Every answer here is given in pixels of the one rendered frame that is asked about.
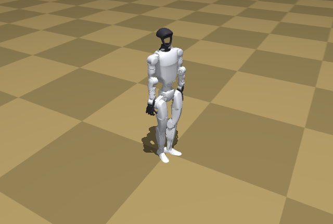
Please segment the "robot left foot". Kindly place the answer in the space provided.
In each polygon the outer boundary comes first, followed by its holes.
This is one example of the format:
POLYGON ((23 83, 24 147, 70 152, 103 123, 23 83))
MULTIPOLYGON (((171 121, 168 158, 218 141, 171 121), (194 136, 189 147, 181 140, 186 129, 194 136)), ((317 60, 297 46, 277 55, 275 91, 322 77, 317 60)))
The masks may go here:
POLYGON ((171 149, 171 151, 170 150, 167 150, 167 147, 164 147, 164 150, 163 150, 163 152, 165 152, 165 153, 169 153, 169 154, 172 154, 172 155, 177 155, 177 156, 180 156, 182 153, 181 152, 179 152, 179 151, 176 151, 175 149, 171 149))

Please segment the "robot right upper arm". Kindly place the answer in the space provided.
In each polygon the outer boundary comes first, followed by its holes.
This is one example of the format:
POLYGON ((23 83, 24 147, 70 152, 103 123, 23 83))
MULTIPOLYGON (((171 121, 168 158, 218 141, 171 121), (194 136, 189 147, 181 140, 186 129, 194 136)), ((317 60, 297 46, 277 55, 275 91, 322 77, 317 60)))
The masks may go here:
POLYGON ((158 63, 158 54, 153 54, 148 56, 147 58, 147 64, 148 64, 148 80, 152 79, 153 85, 158 84, 158 79, 155 78, 156 73, 156 64, 158 63))

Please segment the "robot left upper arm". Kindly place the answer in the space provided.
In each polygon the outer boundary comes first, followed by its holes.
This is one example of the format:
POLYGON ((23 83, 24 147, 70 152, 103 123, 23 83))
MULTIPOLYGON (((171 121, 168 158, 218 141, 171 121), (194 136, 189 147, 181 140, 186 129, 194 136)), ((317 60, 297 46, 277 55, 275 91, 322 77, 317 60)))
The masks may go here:
POLYGON ((183 63, 183 50, 180 48, 175 47, 178 52, 178 69, 177 73, 179 75, 183 75, 186 72, 186 68, 182 66, 183 63))

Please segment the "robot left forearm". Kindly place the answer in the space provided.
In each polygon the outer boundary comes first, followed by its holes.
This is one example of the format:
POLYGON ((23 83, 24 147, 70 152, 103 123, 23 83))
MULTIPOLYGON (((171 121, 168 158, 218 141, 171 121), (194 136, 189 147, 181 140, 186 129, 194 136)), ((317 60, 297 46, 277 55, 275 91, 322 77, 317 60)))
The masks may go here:
POLYGON ((184 73, 183 75, 179 75, 179 74, 178 74, 177 77, 178 77, 178 86, 177 86, 177 88, 178 88, 179 90, 181 90, 182 87, 183 87, 184 84, 185 84, 185 82, 184 82, 185 73, 184 73))

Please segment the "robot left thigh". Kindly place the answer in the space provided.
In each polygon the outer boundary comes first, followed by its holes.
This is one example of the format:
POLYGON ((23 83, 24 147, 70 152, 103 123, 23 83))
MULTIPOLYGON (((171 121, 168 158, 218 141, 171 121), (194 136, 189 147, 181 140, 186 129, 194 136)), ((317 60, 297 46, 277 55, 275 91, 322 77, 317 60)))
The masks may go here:
POLYGON ((171 104, 171 113, 172 113, 172 118, 169 118, 167 121, 167 127, 169 129, 173 128, 182 113, 182 107, 183 107, 183 100, 182 100, 182 94, 178 90, 174 90, 174 97, 172 98, 174 101, 172 101, 171 104))

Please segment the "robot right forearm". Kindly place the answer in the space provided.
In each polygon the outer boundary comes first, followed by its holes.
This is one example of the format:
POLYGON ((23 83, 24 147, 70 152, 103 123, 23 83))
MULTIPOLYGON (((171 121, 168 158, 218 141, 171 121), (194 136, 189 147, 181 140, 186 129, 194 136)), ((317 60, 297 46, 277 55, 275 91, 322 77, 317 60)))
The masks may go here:
POLYGON ((153 81, 152 79, 149 79, 148 80, 148 90, 149 90, 149 100, 148 100, 148 104, 152 105, 153 104, 153 101, 155 100, 156 98, 156 87, 153 86, 153 81))

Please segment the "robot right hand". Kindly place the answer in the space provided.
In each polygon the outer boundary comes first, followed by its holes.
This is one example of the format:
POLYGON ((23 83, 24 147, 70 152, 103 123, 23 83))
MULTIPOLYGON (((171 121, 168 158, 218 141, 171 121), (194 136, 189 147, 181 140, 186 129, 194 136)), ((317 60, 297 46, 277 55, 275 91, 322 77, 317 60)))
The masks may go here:
POLYGON ((153 112, 155 112, 157 114, 157 112, 155 111, 154 105, 155 105, 155 100, 153 101, 152 105, 148 104, 148 106, 146 108, 146 113, 153 115, 153 116, 155 115, 153 112))

